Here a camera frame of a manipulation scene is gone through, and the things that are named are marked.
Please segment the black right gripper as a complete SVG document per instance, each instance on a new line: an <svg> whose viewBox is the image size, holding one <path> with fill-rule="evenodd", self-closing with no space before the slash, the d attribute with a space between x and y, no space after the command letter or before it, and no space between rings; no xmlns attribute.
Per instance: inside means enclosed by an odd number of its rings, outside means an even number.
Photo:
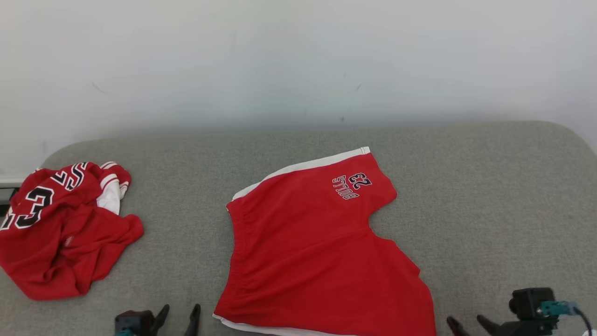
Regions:
<svg viewBox="0 0 597 336"><path fill-rule="evenodd" d="M524 320L500 325L484 315L477 315L476 321L489 336L552 336L559 323L559 320ZM454 336L471 336L452 315L446 318L446 323Z"/></svg>

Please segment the red shorts white trim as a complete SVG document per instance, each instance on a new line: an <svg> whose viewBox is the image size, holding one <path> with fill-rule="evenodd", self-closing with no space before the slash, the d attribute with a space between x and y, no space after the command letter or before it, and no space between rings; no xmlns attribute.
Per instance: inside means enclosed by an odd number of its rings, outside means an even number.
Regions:
<svg viewBox="0 0 597 336"><path fill-rule="evenodd" d="M437 336L420 269L370 227L396 197L369 147L287 166L237 192L213 317L275 336Z"/></svg>

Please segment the red basketball jersey white sleeves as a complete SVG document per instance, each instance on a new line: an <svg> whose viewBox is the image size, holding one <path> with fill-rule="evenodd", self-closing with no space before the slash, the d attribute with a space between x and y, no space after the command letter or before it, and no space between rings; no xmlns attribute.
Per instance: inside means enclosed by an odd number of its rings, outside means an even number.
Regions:
<svg viewBox="0 0 597 336"><path fill-rule="evenodd" d="M32 300L85 295L144 234L138 216L120 215L131 182L113 161L37 169L0 224L0 267Z"/></svg>

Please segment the grey box with black foot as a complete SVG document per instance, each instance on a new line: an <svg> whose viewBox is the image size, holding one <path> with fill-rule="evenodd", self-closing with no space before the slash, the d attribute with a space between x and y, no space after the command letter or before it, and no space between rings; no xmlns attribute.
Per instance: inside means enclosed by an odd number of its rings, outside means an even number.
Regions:
<svg viewBox="0 0 597 336"><path fill-rule="evenodd" d="M0 218L6 217L10 207L11 198L15 196L18 191L19 187L0 187Z"/></svg>

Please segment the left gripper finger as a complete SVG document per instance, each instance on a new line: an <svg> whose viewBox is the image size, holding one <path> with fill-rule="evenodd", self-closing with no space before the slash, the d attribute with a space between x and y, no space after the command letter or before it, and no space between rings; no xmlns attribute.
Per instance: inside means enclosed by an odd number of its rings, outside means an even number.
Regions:
<svg viewBox="0 0 597 336"><path fill-rule="evenodd" d="M166 304L163 306L161 311L155 316L155 318L152 322L152 325L151 325L151 334L152 335L157 335L160 328L162 328L164 326L169 312L170 312L170 305Z"/></svg>
<svg viewBox="0 0 597 336"><path fill-rule="evenodd" d="M190 313L189 322L184 336L198 336L200 329L201 305L195 304Z"/></svg>

